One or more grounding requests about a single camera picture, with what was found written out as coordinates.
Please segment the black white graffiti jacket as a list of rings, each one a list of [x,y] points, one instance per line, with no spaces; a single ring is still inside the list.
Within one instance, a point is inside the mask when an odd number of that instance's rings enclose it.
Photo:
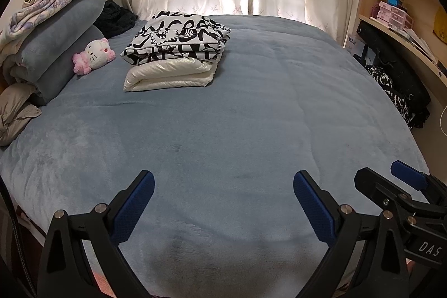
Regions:
[[[204,15],[160,11],[135,35],[120,56],[133,66],[152,61],[192,58],[214,63],[231,29]]]

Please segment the black white patterned hanging garment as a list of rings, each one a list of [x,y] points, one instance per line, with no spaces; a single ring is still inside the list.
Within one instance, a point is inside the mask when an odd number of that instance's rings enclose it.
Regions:
[[[359,62],[387,94],[409,128],[423,128],[430,116],[428,90],[406,61],[396,40],[371,24],[361,21],[357,34],[363,39],[373,58],[364,56]]]

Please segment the white cardboard box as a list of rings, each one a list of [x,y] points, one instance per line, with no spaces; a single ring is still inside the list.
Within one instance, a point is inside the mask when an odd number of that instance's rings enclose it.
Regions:
[[[349,33],[347,35],[345,49],[353,56],[358,62],[365,61],[367,54],[367,45],[357,34]]]

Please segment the cream shiny puffer jacket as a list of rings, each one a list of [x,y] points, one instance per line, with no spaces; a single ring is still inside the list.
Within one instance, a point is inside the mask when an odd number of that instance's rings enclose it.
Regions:
[[[222,53],[213,61],[195,58],[176,58],[151,61],[132,67],[124,80],[125,92],[143,92],[157,89],[205,87],[214,79]]]

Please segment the grey beige cloth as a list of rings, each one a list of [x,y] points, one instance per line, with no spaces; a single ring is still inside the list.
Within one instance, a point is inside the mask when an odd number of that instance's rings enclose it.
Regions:
[[[35,92],[33,85],[15,83],[1,93],[1,141],[8,146],[27,126],[28,122],[42,114],[28,99]]]

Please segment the pink drawer organizer box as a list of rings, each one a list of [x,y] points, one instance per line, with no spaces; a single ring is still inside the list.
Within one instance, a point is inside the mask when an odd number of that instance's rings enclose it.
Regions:
[[[371,12],[371,19],[383,24],[385,27],[394,26],[400,30],[411,29],[413,18],[400,8],[380,1]]]

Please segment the pink white cat plush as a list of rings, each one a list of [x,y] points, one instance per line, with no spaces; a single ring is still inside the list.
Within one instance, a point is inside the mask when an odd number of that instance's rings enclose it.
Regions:
[[[116,58],[107,39],[96,39],[86,45],[85,50],[72,57],[73,72],[85,76],[91,71],[112,62]]]

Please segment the wooden curved shelf unit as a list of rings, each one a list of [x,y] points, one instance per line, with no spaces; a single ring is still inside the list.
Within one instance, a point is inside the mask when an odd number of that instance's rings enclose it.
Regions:
[[[419,38],[427,43],[431,51],[430,56],[426,56],[422,48],[418,48],[414,43],[373,19],[371,15],[373,6],[380,1],[385,0],[360,0],[358,19],[374,27],[383,39],[396,46],[430,90],[433,91],[439,87],[439,93],[446,94],[446,75],[438,68],[439,63],[446,66],[446,44],[433,33],[435,16],[441,7],[439,0],[404,0],[404,6],[414,21],[413,30]]]

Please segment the black fluffy garment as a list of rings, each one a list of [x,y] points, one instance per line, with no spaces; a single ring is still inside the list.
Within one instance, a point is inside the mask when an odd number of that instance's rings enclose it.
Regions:
[[[120,6],[113,0],[107,0],[94,25],[102,32],[105,38],[110,39],[132,29],[137,20],[138,16],[130,10]]]

